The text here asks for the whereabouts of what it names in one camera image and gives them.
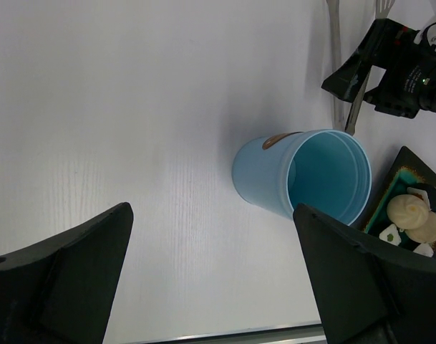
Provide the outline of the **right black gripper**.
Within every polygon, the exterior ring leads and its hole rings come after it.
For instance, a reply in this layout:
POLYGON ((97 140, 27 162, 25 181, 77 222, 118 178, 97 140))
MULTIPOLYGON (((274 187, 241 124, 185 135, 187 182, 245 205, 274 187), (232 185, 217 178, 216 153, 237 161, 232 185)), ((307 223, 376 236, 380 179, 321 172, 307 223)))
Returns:
MULTIPOLYGON (((420 110, 436 113, 436 21, 414 30, 391 19, 376 19, 369 33, 376 37, 369 61, 384 75, 365 92, 364 101, 377 112, 397 117, 414 118, 420 110)), ((354 102, 370 63, 350 57, 321 88, 344 102, 354 102)))

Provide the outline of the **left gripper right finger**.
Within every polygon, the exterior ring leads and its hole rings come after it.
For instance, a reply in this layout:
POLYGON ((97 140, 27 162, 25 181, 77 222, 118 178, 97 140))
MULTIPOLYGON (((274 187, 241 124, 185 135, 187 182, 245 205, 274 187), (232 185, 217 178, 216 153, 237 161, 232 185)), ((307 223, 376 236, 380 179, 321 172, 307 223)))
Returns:
POLYGON ((305 204, 293 220, 328 343, 436 343, 436 259, 305 204))

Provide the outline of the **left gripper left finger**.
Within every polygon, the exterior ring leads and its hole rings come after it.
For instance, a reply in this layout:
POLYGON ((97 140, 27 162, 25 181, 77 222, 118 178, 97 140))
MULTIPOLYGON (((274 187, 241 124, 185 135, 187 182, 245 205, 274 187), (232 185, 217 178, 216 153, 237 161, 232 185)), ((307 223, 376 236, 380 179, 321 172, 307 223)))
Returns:
POLYGON ((133 224, 129 203, 0 256, 0 343, 102 343, 133 224))

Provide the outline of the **metal tongs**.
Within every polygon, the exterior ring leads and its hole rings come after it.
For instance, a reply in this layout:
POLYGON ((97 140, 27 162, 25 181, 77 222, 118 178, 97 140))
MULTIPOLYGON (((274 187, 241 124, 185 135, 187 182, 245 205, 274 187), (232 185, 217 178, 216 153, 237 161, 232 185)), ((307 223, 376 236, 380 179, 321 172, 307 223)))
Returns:
POLYGON ((344 124, 344 131, 350 135, 355 133, 357 118, 363 102, 374 105, 378 111, 395 113, 396 103, 384 89, 384 80, 373 90, 367 90, 371 68, 380 67, 390 71, 389 64, 394 55, 392 40, 395 25, 388 19, 388 16, 393 6, 393 1, 375 2, 375 20, 362 42, 344 63, 340 61, 339 5, 335 4, 329 12, 334 72, 324 80, 321 87, 337 99, 351 104, 344 124))

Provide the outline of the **blue cylindrical lunch container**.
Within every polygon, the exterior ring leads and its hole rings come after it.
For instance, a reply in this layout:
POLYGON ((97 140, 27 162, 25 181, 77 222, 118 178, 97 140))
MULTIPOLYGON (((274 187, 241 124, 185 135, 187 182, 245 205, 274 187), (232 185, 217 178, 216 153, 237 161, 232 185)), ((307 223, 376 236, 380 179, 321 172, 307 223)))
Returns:
POLYGON ((338 130, 261 137, 237 152, 232 180, 240 197, 290 219, 306 204, 343 224, 367 205, 372 169, 363 147, 338 130))

